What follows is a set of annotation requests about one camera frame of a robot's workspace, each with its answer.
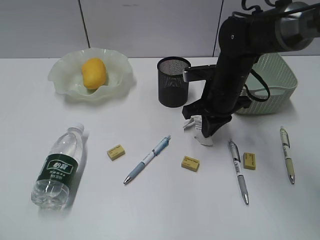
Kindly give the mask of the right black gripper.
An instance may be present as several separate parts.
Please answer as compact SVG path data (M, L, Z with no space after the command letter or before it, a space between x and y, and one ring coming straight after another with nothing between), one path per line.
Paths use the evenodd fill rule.
M185 105L182 114L185 119L194 115L201 116L201 132L205 138L211 137L222 126L232 120L232 114L249 100L239 96L248 75L256 63L256 54L231 57L221 53L218 57L214 76L205 80L201 98Z

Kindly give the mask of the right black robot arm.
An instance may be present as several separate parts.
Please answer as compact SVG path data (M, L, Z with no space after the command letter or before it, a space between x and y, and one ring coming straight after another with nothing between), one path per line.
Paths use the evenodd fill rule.
M262 55L303 50L320 35L319 4L278 0L267 11L257 5L249 9L233 12L222 23L216 64L186 67L183 71L185 82L205 81L200 99L182 109L185 119L201 116L205 138L230 122L235 112L258 101L250 92L241 93L248 89L249 75L263 81L253 70Z

